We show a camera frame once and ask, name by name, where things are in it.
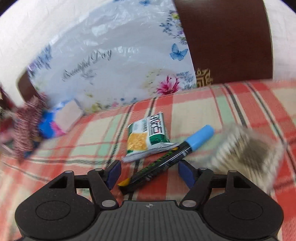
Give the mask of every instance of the blue gripper pad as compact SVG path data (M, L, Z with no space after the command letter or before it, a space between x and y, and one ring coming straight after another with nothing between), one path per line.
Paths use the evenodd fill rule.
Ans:
M118 162L112 169L108 172L108 178L105 182L109 190L111 190L116 184L119 176L121 175L121 163Z
M186 183L187 187L192 188L195 184L195 178L192 170L186 166L182 161L178 164L179 176Z

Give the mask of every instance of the white plastic bag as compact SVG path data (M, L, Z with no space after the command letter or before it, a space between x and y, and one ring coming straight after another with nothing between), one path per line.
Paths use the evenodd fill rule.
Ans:
M51 106L77 99L86 112L196 86L171 0L109 2L59 36L28 66Z

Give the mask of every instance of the blue butterfly print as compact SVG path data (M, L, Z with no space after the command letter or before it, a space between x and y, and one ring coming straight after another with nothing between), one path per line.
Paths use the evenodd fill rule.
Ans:
M150 0L140 1L139 4L142 4L144 6L148 6L150 4Z
M179 51L179 48L176 44L172 45L172 53L170 53L170 56L173 60L178 59L179 61L183 60L185 55L187 54L188 49L184 49L182 51Z

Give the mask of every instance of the green snack packaging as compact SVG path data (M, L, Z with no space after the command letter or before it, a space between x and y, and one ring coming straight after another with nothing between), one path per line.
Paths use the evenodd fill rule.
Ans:
M131 162L159 152L168 151L179 143L170 143L163 113L138 120L128 126L127 154L124 162Z

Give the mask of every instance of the gold pattern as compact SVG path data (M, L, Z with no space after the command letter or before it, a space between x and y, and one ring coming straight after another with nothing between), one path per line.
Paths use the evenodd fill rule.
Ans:
M210 69L203 69L200 70L199 68L196 71L196 87L204 87L206 85L211 85L213 82L213 78L211 78L211 70Z

